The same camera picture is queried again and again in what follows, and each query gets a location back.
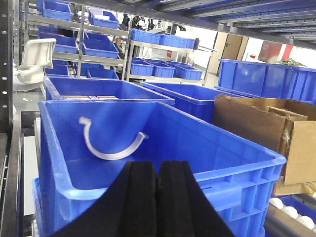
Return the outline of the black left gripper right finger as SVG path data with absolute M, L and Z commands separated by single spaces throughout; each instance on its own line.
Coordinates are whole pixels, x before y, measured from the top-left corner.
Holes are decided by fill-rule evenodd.
M 157 236 L 233 237 L 197 183 L 187 161 L 164 161 L 158 173 Z

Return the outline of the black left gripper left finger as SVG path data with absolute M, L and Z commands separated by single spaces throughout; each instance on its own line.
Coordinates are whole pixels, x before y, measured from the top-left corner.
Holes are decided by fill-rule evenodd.
M 157 234 L 156 170 L 128 161 L 95 203 L 54 237 L 154 237 Z

